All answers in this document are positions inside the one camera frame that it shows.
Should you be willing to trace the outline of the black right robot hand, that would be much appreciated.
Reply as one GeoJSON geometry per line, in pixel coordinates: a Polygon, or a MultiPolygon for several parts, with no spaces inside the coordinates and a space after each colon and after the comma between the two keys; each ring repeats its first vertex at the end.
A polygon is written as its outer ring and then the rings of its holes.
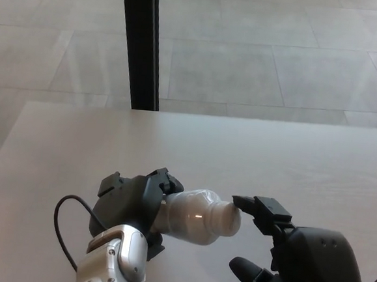
{"type": "Polygon", "coordinates": [[[361,282],[355,254],[342,233],[294,225],[274,198],[235,195],[233,203],[273,240],[269,270],[242,257],[230,260],[240,282],[361,282]]]}

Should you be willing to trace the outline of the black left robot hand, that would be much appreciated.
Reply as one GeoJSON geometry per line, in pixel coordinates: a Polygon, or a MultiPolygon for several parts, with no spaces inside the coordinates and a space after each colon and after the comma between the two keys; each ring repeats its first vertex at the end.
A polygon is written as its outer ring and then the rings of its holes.
{"type": "Polygon", "coordinates": [[[147,260],[150,261],[165,249],[162,232],[152,229],[161,201],[165,195],[183,191],[181,182],[166,168],[133,178],[115,172],[101,181],[93,207],[101,223],[91,218],[89,232],[94,237],[116,225],[130,225],[147,238],[147,260]]]}

